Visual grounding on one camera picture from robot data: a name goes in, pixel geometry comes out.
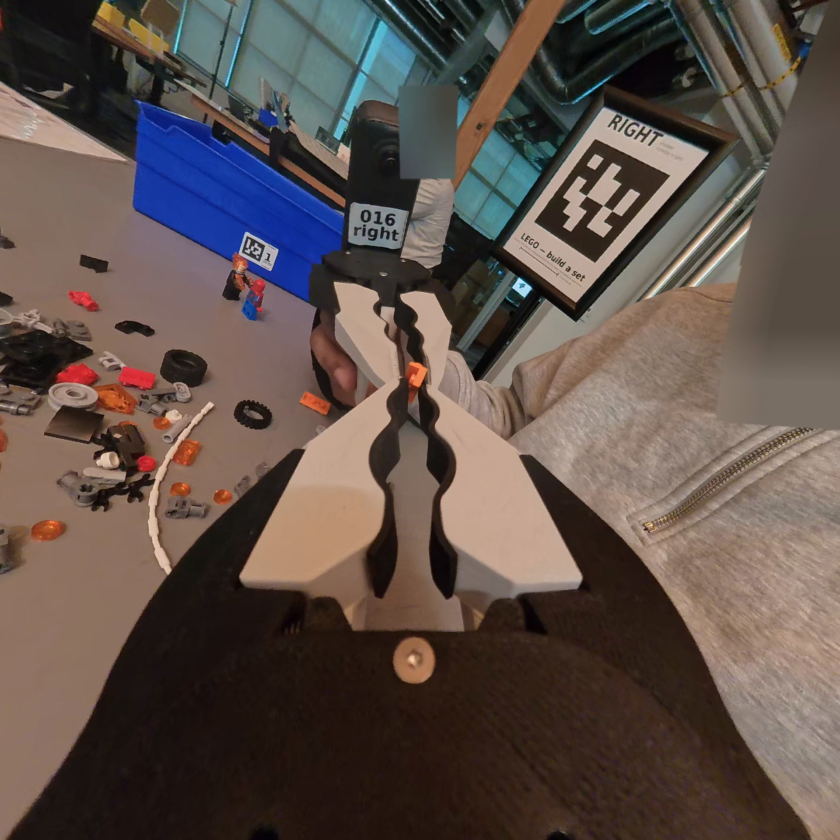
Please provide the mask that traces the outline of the wooden beam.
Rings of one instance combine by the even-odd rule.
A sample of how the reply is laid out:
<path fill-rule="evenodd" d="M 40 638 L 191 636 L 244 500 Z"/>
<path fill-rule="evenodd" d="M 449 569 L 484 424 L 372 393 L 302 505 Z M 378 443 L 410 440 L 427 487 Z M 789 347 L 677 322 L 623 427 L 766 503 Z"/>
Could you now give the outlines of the wooden beam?
<path fill-rule="evenodd" d="M 482 83 L 456 139 L 454 189 L 458 189 L 484 142 L 529 68 L 565 1 L 529 1 L 512 26 Z"/>

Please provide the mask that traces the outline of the person's right hand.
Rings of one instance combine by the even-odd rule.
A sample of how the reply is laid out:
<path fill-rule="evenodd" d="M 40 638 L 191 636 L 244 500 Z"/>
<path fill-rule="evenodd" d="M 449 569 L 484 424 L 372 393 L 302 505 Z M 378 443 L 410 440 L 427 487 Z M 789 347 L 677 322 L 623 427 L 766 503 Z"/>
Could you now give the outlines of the person's right hand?
<path fill-rule="evenodd" d="M 320 393 L 337 410 L 349 411 L 356 405 L 358 369 L 337 341 L 329 311 L 315 311 L 309 343 Z"/>

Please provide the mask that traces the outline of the person's right forearm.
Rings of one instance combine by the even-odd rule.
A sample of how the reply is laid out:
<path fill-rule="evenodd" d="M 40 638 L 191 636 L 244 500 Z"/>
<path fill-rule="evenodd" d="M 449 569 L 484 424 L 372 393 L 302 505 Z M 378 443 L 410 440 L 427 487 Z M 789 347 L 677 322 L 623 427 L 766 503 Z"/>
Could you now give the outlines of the person's right forearm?
<path fill-rule="evenodd" d="M 509 439 L 527 425 L 515 391 L 475 379 L 465 358 L 454 350 L 447 352 L 438 390 L 503 439 Z"/>

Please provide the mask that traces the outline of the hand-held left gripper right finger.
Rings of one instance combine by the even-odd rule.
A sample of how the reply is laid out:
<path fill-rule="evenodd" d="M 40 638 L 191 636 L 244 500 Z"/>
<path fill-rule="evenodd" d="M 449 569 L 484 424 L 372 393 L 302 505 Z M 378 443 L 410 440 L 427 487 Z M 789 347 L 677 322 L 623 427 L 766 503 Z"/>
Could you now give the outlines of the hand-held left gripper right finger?
<path fill-rule="evenodd" d="M 420 419 L 438 483 L 429 560 L 443 597 L 484 614 L 497 600 L 577 590 L 582 573 L 518 451 L 426 385 Z"/>

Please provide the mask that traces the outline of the pile of mixed lego pieces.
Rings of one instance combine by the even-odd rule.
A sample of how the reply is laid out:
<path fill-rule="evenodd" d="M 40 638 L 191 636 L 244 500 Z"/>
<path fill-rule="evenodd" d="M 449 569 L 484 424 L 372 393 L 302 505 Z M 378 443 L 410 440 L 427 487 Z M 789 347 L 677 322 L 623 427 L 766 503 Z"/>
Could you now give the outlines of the pile of mixed lego pieces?
<path fill-rule="evenodd" d="M 25 316 L 12 316 L 7 314 L 4 306 L 2 306 L 2 332 L 11 329 L 21 319 L 32 321 L 38 329 L 44 327 L 45 325 L 40 323 L 39 317 L 31 312 Z M 36 409 L 40 399 L 41 395 L 34 392 L 10 392 L 2 384 L 2 413 L 29 416 Z M 186 416 L 182 418 L 185 426 L 178 433 L 180 437 L 176 436 L 177 445 L 175 443 L 172 444 L 171 451 L 164 457 L 163 466 L 160 468 L 158 468 L 156 460 L 146 454 L 146 446 L 140 430 L 134 423 L 125 421 L 116 426 L 108 427 L 103 437 L 96 437 L 96 440 L 100 441 L 98 445 L 104 447 L 103 456 L 108 456 L 115 463 L 112 469 L 105 469 L 104 475 L 101 478 L 90 478 L 89 476 L 86 478 L 85 476 L 78 476 L 75 473 L 70 475 L 70 484 L 68 486 L 70 495 L 74 498 L 81 498 L 81 501 L 85 503 L 82 506 L 87 505 L 91 510 L 94 508 L 108 509 L 110 498 L 120 494 L 125 495 L 129 501 L 142 500 L 142 489 L 151 486 L 148 530 L 153 543 L 154 557 L 165 574 L 172 572 L 172 564 L 161 545 L 160 525 L 156 516 L 161 483 L 165 475 L 165 470 L 172 462 L 172 456 L 177 446 L 181 441 L 186 439 L 186 433 L 192 431 L 194 426 L 213 407 L 214 405 L 209 402 L 192 419 L 188 419 Z M 125 476 L 122 476 L 120 482 L 115 481 L 119 477 L 118 473 L 120 475 L 125 473 Z M 40 533 L 40 525 L 33 527 L 31 532 L 32 539 L 41 539 L 43 537 L 44 540 L 50 541 L 60 536 L 65 528 L 61 523 L 53 527 L 55 523 L 50 523 L 50 521 L 44 525 L 45 527 L 41 529 L 44 533 L 41 536 L 36 534 L 36 531 Z"/>

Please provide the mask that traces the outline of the blue bin with marker sticker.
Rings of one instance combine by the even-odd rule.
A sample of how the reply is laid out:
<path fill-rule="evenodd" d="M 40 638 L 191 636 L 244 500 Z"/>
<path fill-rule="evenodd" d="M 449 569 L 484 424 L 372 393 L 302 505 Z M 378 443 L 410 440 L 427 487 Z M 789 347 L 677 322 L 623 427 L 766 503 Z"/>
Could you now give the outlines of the blue bin with marker sticker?
<path fill-rule="evenodd" d="M 308 301 L 311 268 L 340 247 L 343 215 L 210 126 L 139 109 L 133 208 Z"/>

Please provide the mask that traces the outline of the large black lego plates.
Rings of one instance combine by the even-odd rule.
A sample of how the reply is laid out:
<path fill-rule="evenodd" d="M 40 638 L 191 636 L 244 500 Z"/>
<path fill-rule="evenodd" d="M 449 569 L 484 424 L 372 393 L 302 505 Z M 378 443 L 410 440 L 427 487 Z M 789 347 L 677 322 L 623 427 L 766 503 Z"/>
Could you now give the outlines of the large black lego plates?
<path fill-rule="evenodd" d="M 33 391 L 52 386 L 68 365 L 92 355 L 86 345 L 70 338 L 32 330 L 1 339 L 1 380 Z"/>

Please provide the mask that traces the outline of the framed marker sign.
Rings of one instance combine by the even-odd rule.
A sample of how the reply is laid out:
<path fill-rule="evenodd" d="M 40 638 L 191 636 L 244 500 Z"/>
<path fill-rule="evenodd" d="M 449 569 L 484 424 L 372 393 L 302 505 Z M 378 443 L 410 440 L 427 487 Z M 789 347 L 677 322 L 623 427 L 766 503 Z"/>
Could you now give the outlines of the framed marker sign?
<path fill-rule="evenodd" d="M 604 86 L 491 254 L 578 321 L 738 142 L 734 133 Z"/>

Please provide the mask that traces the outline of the white printed sheet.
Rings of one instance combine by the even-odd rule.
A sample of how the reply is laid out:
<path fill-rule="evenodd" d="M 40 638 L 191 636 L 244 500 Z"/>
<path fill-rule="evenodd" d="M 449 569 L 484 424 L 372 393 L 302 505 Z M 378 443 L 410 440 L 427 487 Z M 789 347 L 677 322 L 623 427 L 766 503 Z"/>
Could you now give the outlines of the white printed sheet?
<path fill-rule="evenodd" d="M 4 83 L 1 84 L 1 138 L 106 161 L 127 163 L 129 160 Z"/>

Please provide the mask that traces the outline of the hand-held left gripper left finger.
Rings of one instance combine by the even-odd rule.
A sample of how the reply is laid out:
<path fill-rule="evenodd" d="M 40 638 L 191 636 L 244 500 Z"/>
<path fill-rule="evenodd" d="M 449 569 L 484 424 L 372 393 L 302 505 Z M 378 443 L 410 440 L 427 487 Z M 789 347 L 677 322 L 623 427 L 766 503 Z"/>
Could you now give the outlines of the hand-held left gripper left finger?
<path fill-rule="evenodd" d="M 368 629 L 397 559 L 389 479 L 401 457 L 401 379 L 363 400 L 304 449 L 239 579 L 252 589 L 339 602 Z"/>

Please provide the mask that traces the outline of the silver ventilation ducts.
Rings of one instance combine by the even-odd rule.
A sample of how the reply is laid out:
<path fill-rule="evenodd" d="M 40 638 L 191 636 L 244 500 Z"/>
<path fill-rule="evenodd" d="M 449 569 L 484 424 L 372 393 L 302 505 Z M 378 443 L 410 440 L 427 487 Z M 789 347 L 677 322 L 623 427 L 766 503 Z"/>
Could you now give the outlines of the silver ventilation ducts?
<path fill-rule="evenodd" d="M 566 2 L 532 61 L 564 106 L 605 85 L 676 101 L 690 91 L 779 123 L 807 36 L 798 2 Z"/>

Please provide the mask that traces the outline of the black curved lego slope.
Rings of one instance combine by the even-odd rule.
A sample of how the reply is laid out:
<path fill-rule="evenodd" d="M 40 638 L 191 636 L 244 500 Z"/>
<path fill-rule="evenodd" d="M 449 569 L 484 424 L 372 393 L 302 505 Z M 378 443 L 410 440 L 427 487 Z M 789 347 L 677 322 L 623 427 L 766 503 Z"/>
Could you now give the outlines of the black curved lego slope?
<path fill-rule="evenodd" d="M 62 406 L 47 424 L 44 435 L 89 445 L 99 435 L 103 415 L 72 406 Z"/>

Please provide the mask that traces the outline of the wide black lego tyre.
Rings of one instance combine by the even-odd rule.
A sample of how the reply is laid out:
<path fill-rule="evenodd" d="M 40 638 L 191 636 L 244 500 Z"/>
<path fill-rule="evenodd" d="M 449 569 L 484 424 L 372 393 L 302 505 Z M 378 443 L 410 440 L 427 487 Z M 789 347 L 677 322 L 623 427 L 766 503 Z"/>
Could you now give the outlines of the wide black lego tyre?
<path fill-rule="evenodd" d="M 183 383 L 194 388 L 203 383 L 207 362 L 200 355 L 186 350 L 168 350 L 161 363 L 161 377 L 169 383 Z"/>

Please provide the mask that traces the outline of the grey lego wheel hub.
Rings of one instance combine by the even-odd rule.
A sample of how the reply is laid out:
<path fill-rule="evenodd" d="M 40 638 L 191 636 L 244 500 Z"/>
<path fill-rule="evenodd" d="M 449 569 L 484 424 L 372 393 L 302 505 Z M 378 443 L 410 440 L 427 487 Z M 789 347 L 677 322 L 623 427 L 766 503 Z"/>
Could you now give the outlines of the grey lego wheel hub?
<path fill-rule="evenodd" d="M 48 392 L 48 403 L 55 411 L 63 407 L 90 410 L 98 399 L 99 393 L 92 386 L 76 382 L 58 382 Z"/>

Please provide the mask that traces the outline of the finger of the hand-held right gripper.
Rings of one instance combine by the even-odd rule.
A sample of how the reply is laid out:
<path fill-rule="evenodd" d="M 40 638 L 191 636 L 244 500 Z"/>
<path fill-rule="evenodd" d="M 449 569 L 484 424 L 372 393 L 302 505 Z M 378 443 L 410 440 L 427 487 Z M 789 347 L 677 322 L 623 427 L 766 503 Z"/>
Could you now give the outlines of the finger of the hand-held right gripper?
<path fill-rule="evenodd" d="M 334 282 L 338 303 L 335 337 L 357 368 L 354 404 L 361 403 L 368 385 L 374 388 L 401 377 L 399 353 L 381 316 L 376 290 L 349 282 Z"/>
<path fill-rule="evenodd" d="M 426 367 L 426 384 L 439 390 L 452 328 L 435 295 L 425 291 L 403 293 L 396 303 L 396 327 L 405 362 Z"/>

